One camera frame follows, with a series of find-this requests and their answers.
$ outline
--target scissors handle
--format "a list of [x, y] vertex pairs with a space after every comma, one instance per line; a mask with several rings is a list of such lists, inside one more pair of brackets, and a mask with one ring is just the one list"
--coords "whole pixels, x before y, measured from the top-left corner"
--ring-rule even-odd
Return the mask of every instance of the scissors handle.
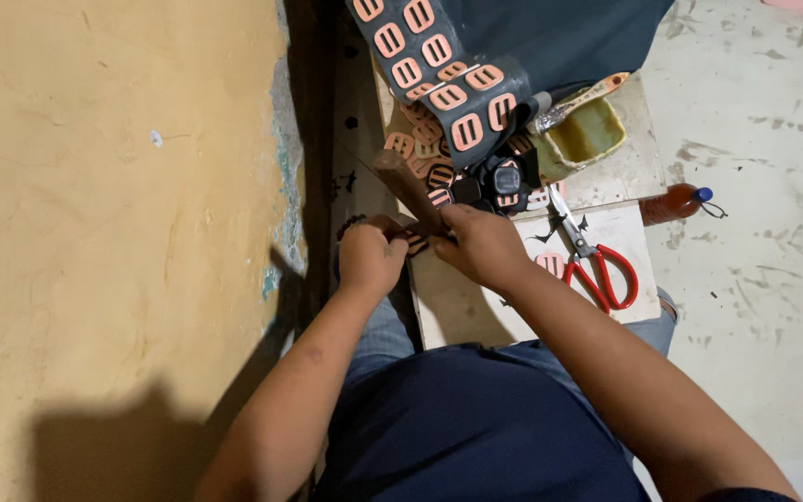
[[[637, 280], [637, 272], [634, 271], [631, 263], [628, 262], [625, 257], [619, 255], [619, 253], [609, 249], [607, 246], [598, 244], [596, 245], [597, 252], [593, 255], [597, 257], [597, 262], [599, 265], [599, 275], [603, 280], [603, 289], [606, 290], [606, 296], [609, 298], [609, 302], [612, 304], [616, 310], [622, 310], [631, 306], [634, 300], [637, 299], [637, 292], [640, 290], [640, 282]], [[627, 295], [625, 296], [625, 301], [619, 303], [619, 300], [616, 298], [616, 292], [612, 290], [612, 282], [609, 281], [609, 270], [606, 268], [606, 257], [615, 259], [619, 262], [619, 264], [625, 269], [625, 283], [627, 284]]]
[[597, 284], [593, 282], [590, 276], [587, 275], [585, 269], [579, 264], [578, 262], [569, 262], [566, 264], [566, 270], [563, 272], [563, 282], [565, 284], [572, 284], [572, 273], [577, 271], [578, 277], [581, 278], [583, 284], [591, 291], [591, 296], [597, 302], [597, 306], [603, 310], [606, 314], [609, 313], [609, 302], [607, 301], [606, 297], [600, 293], [599, 288], [597, 288]]
[[[609, 304], [612, 304], [616, 310], [626, 309], [631, 306], [634, 300], [637, 299], [637, 292], [640, 290], [640, 282], [637, 280], [637, 272], [634, 271], [631, 263], [625, 257], [622, 257], [616, 251], [609, 249], [607, 246], [598, 244], [596, 245], [597, 252], [593, 254], [597, 258], [597, 267], [599, 269], [600, 283], [603, 286], [606, 294], [603, 295], [597, 284], [587, 275], [585, 269], [576, 261], [569, 262], [566, 265], [566, 271], [563, 273], [563, 281], [565, 284], [572, 283], [572, 274], [578, 272], [578, 277], [581, 278], [586, 288], [591, 291], [591, 295], [597, 302], [597, 306], [606, 314], [609, 313]], [[627, 296], [624, 302], [619, 302], [616, 298], [615, 291], [612, 290], [612, 281], [609, 280], [609, 270], [606, 266], [606, 257], [619, 261], [619, 264], [625, 269], [625, 282], [627, 283]]]

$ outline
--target person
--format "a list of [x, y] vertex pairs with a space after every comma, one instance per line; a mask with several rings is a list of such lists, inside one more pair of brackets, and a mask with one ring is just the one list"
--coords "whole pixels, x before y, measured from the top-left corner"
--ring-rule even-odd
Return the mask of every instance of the person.
[[378, 215], [339, 247], [335, 294], [239, 414], [200, 501], [285, 500], [329, 433], [313, 500], [787, 501], [763, 449], [666, 358], [676, 314], [622, 326], [530, 260], [509, 220], [466, 205], [435, 253], [539, 341], [414, 354], [389, 299], [407, 242]]

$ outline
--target workbench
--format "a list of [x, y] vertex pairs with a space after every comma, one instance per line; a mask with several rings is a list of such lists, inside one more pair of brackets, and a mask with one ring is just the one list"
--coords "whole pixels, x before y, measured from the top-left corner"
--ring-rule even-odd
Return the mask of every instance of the workbench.
[[[401, 104], [389, 92], [379, 66], [373, 61], [372, 65], [385, 137], [396, 131], [409, 134], [412, 126], [402, 113]], [[629, 308], [613, 310], [611, 314], [625, 324], [658, 317], [656, 281], [637, 201], [663, 194], [666, 184], [640, 74], [632, 75], [608, 101], [615, 107], [628, 137], [612, 154], [566, 178], [565, 199], [579, 219], [587, 214], [588, 243], [619, 251], [637, 272], [640, 281], [637, 299]], [[407, 212], [401, 204], [399, 210]], [[531, 238], [550, 233], [549, 215], [549, 208], [544, 208], [521, 212], [512, 220], [529, 257], [555, 252], [568, 259], [573, 247], [562, 229], [546, 243]], [[596, 277], [590, 261], [583, 260], [582, 265], [591, 277]], [[475, 285], [432, 250], [411, 258], [408, 269], [425, 349], [470, 341], [497, 346], [536, 338], [500, 297]], [[609, 266], [609, 275], [613, 289], [623, 298], [624, 275], [615, 266]], [[577, 279], [572, 280], [572, 287], [591, 298]]]

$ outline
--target scissors blade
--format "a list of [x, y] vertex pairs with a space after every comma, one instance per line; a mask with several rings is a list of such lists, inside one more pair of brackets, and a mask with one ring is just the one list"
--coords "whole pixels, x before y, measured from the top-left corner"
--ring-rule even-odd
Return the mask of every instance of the scissors blade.
[[551, 202], [559, 216], [564, 218], [563, 228], [566, 229], [566, 234], [569, 235], [569, 240], [571, 240], [572, 245], [574, 245], [575, 254], [577, 254], [579, 258], [586, 258], [596, 253], [596, 249], [587, 245], [585, 237], [574, 223], [572, 211], [569, 211], [566, 201], [563, 200], [563, 197], [559, 194], [559, 190], [557, 190], [554, 184], [551, 184]]

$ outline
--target hand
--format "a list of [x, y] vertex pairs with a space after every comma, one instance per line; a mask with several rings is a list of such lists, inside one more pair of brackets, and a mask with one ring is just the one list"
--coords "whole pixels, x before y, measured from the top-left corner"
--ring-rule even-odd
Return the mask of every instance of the hand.
[[402, 273], [408, 241], [402, 225], [385, 214], [352, 225], [340, 242], [341, 291], [355, 291], [380, 300]]
[[452, 228], [458, 245], [432, 237], [435, 254], [480, 286], [507, 297], [507, 292], [537, 265], [507, 218], [469, 205], [444, 205], [442, 220]]

